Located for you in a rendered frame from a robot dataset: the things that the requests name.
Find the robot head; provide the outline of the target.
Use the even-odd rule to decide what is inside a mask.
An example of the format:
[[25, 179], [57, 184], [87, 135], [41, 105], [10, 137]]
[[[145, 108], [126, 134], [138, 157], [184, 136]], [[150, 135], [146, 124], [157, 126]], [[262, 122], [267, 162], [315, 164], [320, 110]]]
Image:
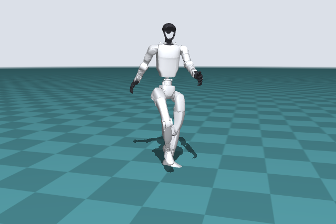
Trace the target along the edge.
[[[164, 33], [164, 37], [165, 37], [165, 42], [166, 42], [165, 45], [173, 45], [173, 44], [171, 44], [171, 42], [172, 42], [172, 40], [173, 40], [173, 38], [174, 38], [174, 36], [175, 36], [175, 32], [176, 32], [176, 28], [175, 28], [175, 26], [174, 26], [173, 24], [171, 24], [171, 23], [167, 23], [167, 24], [165, 24], [165, 25], [163, 26], [162, 31], [163, 31], [163, 33]], [[170, 39], [168, 39], [168, 38], [166, 37], [165, 32], [166, 32], [167, 34], [170, 34], [171, 32], [174, 32], [173, 37], [170, 38]]]

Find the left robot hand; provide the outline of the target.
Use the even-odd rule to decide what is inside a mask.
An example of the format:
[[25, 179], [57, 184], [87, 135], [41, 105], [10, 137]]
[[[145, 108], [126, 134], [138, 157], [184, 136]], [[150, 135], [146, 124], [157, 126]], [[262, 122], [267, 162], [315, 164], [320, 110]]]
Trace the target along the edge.
[[195, 74], [194, 74], [194, 78], [197, 79], [197, 80], [198, 80], [198, 83], [199, 83], [198, 86], [201, 86], [201, 85], [202, 85], [202, 82], [203, 82], [203, 81], [202, 81], [202, 80], [203, 80], [203, 78], [202, 78], [203, 76], [202, 76], [202, 74], [201, 74], [201, 71], [199, 71], [199, 72], [198, 72], [198, 71], [194, 71], [194, 73], [195, 73]]

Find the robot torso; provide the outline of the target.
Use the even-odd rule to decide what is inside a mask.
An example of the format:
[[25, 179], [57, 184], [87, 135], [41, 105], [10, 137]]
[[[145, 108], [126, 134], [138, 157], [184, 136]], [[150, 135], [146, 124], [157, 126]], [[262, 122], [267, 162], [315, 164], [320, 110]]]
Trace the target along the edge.
[[172, 79], [175, 77], [179, 69], [179, 60], [181, 49], [176, 43], [173, 45], [165, 45], [166, 42], [158, 44], [156, 53], [156, 69], [160, 77], [163, 79], [162, 85], [159, 85], [166, 96], [166, 99], [173, 99], [175, 96], [175, 86], [172, 86]]

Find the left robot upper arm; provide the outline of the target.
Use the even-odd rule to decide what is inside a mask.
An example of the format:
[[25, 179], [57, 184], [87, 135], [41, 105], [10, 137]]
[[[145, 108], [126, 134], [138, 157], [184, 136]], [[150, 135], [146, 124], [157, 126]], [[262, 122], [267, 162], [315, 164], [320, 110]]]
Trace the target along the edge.
[[189, 56], [189, 53], [188, 53], [188, 48], [185, 45], [182, 45], [182, 46], [179, 46], [179, 47], [181, 49], [180, 55], [182, 56], [183, 61], [184, 61], [184, 68], [187, 69], [187, 67], [189, 65], [193, 64], [192, 61], [190, 61], [190, 56]]

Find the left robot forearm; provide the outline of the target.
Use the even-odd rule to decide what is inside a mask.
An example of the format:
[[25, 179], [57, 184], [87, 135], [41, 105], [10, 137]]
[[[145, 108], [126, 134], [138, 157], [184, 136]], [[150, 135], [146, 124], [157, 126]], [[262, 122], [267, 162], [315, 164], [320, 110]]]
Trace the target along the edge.
[[197, 71], [196, 69], [195, 69], [195, 66], [194, 66], [194, 64], [192, 64], [192, 65], [189, 65], [188, 67], [187, 67], [187, 70], [188, 70], [188, 72], [191, 74], [191, 76], [194, 78], [194, 71]]

